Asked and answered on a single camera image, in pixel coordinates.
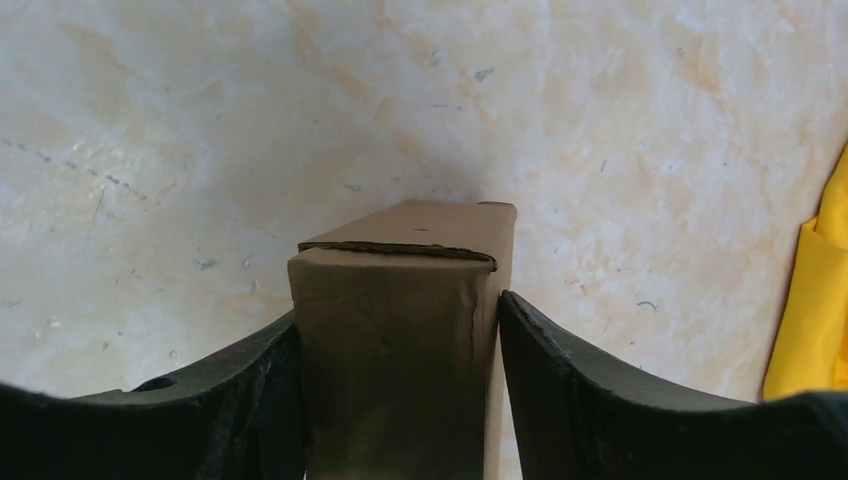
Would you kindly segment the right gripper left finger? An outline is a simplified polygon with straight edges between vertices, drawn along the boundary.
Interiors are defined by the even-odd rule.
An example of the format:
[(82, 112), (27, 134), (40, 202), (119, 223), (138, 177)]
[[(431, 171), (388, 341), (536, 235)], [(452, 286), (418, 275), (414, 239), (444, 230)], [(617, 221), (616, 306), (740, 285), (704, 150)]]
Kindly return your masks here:
[(188, 366), (62, 399), (1, 388), (5, 479), (300, 479), (306, 414), (292, 314)]

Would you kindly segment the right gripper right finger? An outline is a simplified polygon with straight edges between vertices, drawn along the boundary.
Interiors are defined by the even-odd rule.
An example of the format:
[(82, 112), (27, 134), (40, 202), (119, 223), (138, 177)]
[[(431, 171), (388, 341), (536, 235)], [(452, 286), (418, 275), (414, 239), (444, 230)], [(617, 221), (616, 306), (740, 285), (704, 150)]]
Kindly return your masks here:
[(527, 479), (843, 479), (847, 397), (749, 403), (641, 370), (518, 294), (498, 322)]

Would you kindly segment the brown cardboard box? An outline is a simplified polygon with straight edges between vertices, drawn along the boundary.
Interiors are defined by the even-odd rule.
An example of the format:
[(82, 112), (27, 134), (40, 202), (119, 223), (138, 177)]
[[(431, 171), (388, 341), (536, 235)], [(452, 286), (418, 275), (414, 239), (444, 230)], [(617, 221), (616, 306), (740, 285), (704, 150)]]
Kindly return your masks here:
[(495, 479), (515, 206), (408, 200), (288, 263), (310, 479)]

